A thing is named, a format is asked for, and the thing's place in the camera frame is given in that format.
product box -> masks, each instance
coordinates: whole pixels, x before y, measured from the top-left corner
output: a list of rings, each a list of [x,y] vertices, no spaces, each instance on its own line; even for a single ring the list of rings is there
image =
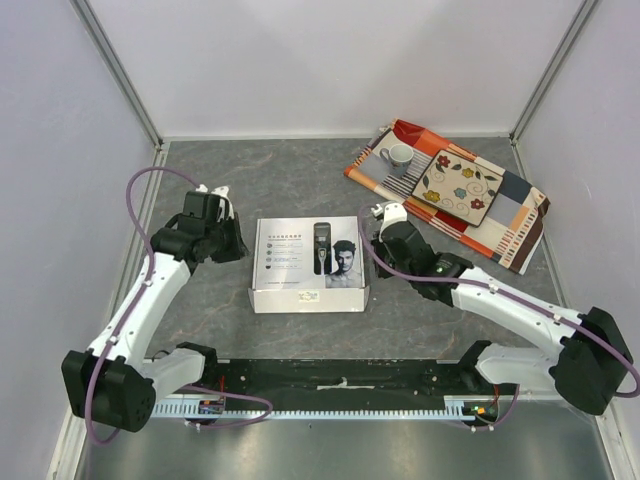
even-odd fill
[[[259,219],[254,252],[256,313],[364,311],[357,217]]]

white cup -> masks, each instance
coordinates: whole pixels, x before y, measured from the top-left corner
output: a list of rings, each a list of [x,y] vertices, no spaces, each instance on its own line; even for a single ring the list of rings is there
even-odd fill
[[[406,143],[396,143],[391,148],[381,148],[380,157],[391,164],[394,174],[401,177],[407,172],[413,160],[413,148]]]

white patch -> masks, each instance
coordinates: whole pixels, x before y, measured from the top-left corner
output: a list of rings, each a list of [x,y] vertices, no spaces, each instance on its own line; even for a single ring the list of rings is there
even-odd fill
[[[320,301],[318,290],[301,290],[298,292],[298,301],[301,303],[317,303]]]
[[[317,390],[330,390],[332,388],[342,388],[345,390],[355,390],[357,388],[366,388],[368,390],[373,390],[374,387],[373,385],[348,385],[347,379],[345,377],[342,377],[342,382],[340,382],[338,385],[318,385]]]

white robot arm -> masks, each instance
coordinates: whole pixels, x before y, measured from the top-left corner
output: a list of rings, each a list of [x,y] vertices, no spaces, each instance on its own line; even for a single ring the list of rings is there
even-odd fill
[[[583,314],[551,305],[499,282],[463,258],[434,253],[396,202],[377,205],[372,211],[382,221],[371,242],[375,254],[401,275],[433,277],[432,283],[409,281],[422,296],[482,315],[534,345],[512,348],[476,342],[470,351],[475,352],[475,370],[484,380],[494,385],[519,384],[538,393],[557,391],[587,413],[604,412],[627,368],[601,344],[560,320],[588,330],[633,363],[611,315],[595,307]],[[377,272],[391,276],[381,268]]]
[[[143,360],[167,308],[197,265],[207,258],[216,263],[230,262],[248,253],[227,193],[227,187],[211,193],[187,193],[183,212],[151,238],[155,262],[150,279],[146,280],[150,265],[147,257],[107,327],[85,352],[67,354],[62,373],[76,416],[85,416],[88,385],[101,356],[105,358],[92,397],[91,416],[97,422],[132,432],[144,426],[156,401],[187,384],[212,383],[215,375],[209,370],[217,363],[213,348],[182,343],[160,360]],[[136,298],[143,283],[144,294]],[[118,329],[128,310],[124,326]]]

